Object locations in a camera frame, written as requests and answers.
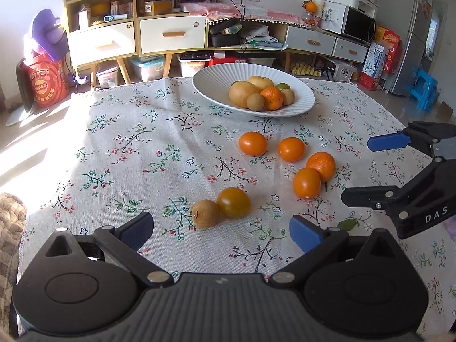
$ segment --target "white drawer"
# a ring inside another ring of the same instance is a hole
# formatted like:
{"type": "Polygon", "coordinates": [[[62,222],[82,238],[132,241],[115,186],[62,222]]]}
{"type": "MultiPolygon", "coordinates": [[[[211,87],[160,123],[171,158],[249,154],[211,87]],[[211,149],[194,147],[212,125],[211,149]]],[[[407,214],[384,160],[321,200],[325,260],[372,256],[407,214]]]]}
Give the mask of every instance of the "white drawer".
{"type": "Polygon", "coordinates": [[[368,48],[362,45],[355,44],[354,42],[342,40],[338,38],[332,56],[337,58],[348,59],[358,63],[364,63],[368,48]]]}
{"type": "Polygon", "coordinates": [[[119,23],[70,34],[68,46],[74,66],[133,54],[136,52],[134,23],[119,23]]]}
{"type": "Polygon", "coordinates": [[[141,53],[204,47],[206,17],[169,17],[140,21],[141,53]]]}
{"type": "Polygon", "coordinates": [[[289,49],[331,55],[336,38],[309,29],[290,26],[286,43],[289,49]]]}

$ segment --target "white ribbed bowl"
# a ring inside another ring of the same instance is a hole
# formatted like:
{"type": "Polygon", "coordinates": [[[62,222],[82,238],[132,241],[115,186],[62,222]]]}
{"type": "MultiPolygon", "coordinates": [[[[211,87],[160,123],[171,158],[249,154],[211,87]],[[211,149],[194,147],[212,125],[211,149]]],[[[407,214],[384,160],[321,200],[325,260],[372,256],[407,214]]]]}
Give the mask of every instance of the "white ribbed bowl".
{"type": "Polygon", "coordinates": [[[206,99],[243,113],[257,117],[293,117],[310,110],[315,104],[312,90],[296,77],[270,67],[245,63],[217,64],[201,69],[193,77],[195,89],[206,99]],[[234,105],[228,91],[235,81],[247,81],[251,76],[268,77],[274,84],[287,83],[295,93],[295,102],[275,111],[250,111],[234,105]]]}

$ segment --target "floral tablecloth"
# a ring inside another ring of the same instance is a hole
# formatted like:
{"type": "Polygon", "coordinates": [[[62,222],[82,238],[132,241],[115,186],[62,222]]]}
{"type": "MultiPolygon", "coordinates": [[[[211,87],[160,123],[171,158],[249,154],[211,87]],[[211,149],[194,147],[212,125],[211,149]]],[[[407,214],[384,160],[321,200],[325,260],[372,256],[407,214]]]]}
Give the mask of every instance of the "floral tablecloth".
{"type": "MultiPolygon", "coordinates": [[[[402,186],[429,158],[409,147],[370,152],[370,136],[402,125],[351,84],[305,82],[315,93],[315,106],[287,119],[215,106],[185,78],[74,96],[62,134],[46,154],[60,178],[41,209],[28,217],[20,271],[56,227],[87,234],[102,225],[119,226],[143,211],[153,215],[155,229],[139,253],[175,277],[181,272],[274,273],[302,255],[288,232],[294,214],[354,235],[369,235],[374,227],[395,233],[383,212],[350,209],[340,195],[348,186],[402,186]],[[265,155],[240,152],[237,140],[247,131],[267,137],[265,155]],[[278,158],[277,144],[290,136],[308,145],[306,157],[327,151],[336,159],[336,176],[315,199],[297,199],[292,190],[293,175],[306,158],[295,164],[278,158]],[[248,192],[251,214],[197,229],[192,205],[215,199],[229,186],[248,192]]],[[[448,331],[456,315],[454,243],[439,225],[400,245],[429,290],[418,332],[427,337],[448,331]]]]}

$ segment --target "floor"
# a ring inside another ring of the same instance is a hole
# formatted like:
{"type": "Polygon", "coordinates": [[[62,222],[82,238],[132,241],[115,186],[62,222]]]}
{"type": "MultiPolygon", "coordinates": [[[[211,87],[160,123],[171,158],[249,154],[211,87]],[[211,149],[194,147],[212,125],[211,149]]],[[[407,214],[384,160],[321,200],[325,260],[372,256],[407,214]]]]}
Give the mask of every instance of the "floor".
{"type": "MultiPolygon", "coordinates": [[[[426,113],[416,109],[412,99],[361,89],[404,124],[413,120],[452,122],[451,114],[445,115],[439,106],[426,113]]],[[[78,87],[78,92],[89,90],[88,86],[78,87]]],[[[43,160],[47,148],[54,142],[56,131],[62,126],[68,106],[67,99],[51,109],[37,110],[33,116],[10,127],[5,126],[9,114],[0,113],[0,192],[22,197],[32,211],[42,202],[40,190],[48,181],[53,181],[53,171],[43,168],[43,160]],[[36,181],[40,182],[39,190],[36,181]]]]}

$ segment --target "red bag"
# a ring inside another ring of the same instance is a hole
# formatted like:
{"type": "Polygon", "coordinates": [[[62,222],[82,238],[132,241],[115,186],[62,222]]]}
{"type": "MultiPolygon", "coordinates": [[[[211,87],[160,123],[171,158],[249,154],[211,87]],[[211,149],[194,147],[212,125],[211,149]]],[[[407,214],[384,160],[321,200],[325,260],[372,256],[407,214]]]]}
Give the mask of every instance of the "red bag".
{"type": "Polygon", "coordinates": [[[44,53],[31,60],[25,60],[24,64],[35,92],[36,102],[40,107],[50,107],[68,96],[63,60],[53,61],[44,53]]]}

